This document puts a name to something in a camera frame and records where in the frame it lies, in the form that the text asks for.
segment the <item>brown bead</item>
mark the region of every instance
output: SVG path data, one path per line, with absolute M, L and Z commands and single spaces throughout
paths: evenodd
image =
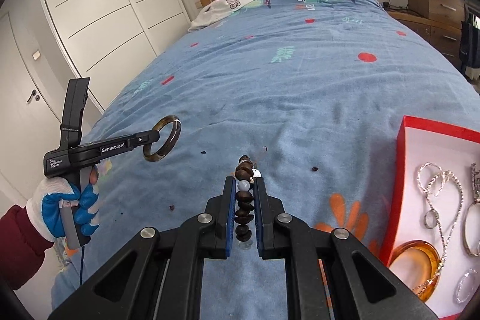
M 235 178 L 237 178 L 239 181 L 250 181 L 251 175 L 245 170 L 237 170 L 235 171 Z
M 239 165 L 239 166 L 235 169 L 235 171 L 245 170 L 246 172 L 249 173 L 250 176 L 254 176 L 254 172 L 253 172 L 253 170 L 251 169 L 251 167 L 252 167 L 252 166 L 251 166 L 251 163 L 248 164 L 248 162 L 244 162 L 244 163 L 242 163 L 241 165 Z
M 237 224 L 248 224 L 251 220 L 254 219 L 254 215 L 249 214 L 246 217 L 235 217 L 234 219 Z
M 254 200 L 254 197 L 251 194 L 251 192 L 244 191 L 244 190 L 237 191 L 237 194 L 235 194 L 235 198 L 237 201 L 243 201 L 243 202 L 252 202 Z
M 251 230 L 249 229 L 248 232 L 244 235 L 237 235 L 238 241 L 248 241 L 251 238 Z
M 249 214 L 249 212 L 248 212 L 248 211 L 245 211 L 245 210 L 243 210 L 243 209 L 238 209 L 238 210 L 235 212 L 235 215 L 236 215 L 237 217 L 247 217 L 248 214 Z
M 248 202 L 238 201 L 238 206 L 240 209 L 243 209 L 244 211 L 252 211 L 253 209 L 255 209 L 253 205 Z
M 248 226 L 246 226 L 245 224 L 241 224 L 241 225 L 237 226 L 237 229 L 235 229 L 235 233 L 237 235 L 241 236 L 241 235 L 246 234 L 249 230 L 250 229 L 249 229 Z
M 240 159 L 238 160 L 238 161 L 239 161 L 238 164 L 240 164 L 240 162 L 241 162 L 242 160 L 248 160 L 248 161 L 250 161 L 250 156 L 248 156 L 248 155 L 242 155 L 242 156 L 240 157 Z

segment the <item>drawer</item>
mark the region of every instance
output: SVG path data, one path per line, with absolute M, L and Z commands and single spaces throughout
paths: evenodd
M 461 61 L 458 58 L 462 32 L 451 32 L 442 28 L 431 27 L 430 44 L 445 56 L 450 63 L 460 69 Z
M 423 38 L 426 42 L 428 42 L 428 43 L 430 42 L 430 26 L 420 24 L 418 22 L 412 22 L 412 21 L 398 20 L 398 22 L 401 22 L 407 28 L 410 28 L 411 30 L 413 30 L 421 38 Z
M 465 20 L 463 0 L 429 0 L 429 18 L 450 26 L 462 28 Z

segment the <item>bedspread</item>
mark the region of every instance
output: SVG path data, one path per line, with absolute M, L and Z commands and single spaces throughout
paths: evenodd
M 137 148 L 100 164 L 101 223 L 85 249 L 84 275 L 143 227 L 175 228 L 201 213 L 239 157 L 255 158 L 263 146 L 267 192 L 288 213 L 326 231 L 347 227 L 378 253 L 402 117 L 480 130 L 479 108 L 462 75 L 376 0 L 255 0 L 181 38 L 84 137 L 143 131 L 169 114 L 182 121 L 162 161 L 145 161 Z M 78 287 L 79 253 L 69 258 L 54 307 Z M 227 261 L 205 261 L 201 318 L 286 314 L 282 261 L 262 261 L 255 245 L 236 243 Z

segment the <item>white door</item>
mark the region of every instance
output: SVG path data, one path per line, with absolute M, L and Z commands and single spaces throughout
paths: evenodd
M 43 156 L 59 146 L 59 125 L 25 68 L 6 14 L 0 19 L 0 172 L 26 199 L 44 178 Z

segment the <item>glove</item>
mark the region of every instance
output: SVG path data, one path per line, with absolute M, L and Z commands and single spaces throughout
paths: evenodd
M 79 200 L 79 209 L 73 216 L 74 221 L 81 225 L 85 236 L 92 235 L 100 222 L 98 217 L 98 189 L 94 186 L 98 180 L 98 170 L 93 167 L 90 173 L 90 183 L 83 193 L 64 178 L 45 178 L 35 190 L 33 197 L 27 201 L 27 215 L 32 225 L 45 240 L 55 241 L 55 238 L 65 236 L 60 217 L 59 201 Z

